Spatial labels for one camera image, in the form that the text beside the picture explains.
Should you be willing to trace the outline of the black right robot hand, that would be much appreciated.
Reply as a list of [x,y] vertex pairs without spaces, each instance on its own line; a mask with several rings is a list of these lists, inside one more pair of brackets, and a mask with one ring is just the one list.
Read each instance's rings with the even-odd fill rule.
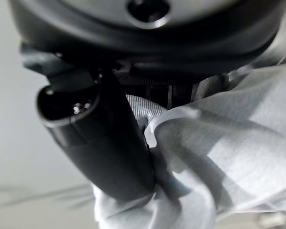
[[154,190],[148,145],[126,98],[132,84],[195,83],[261,55],[286,0],[10,0],[44,127],[108,195]]

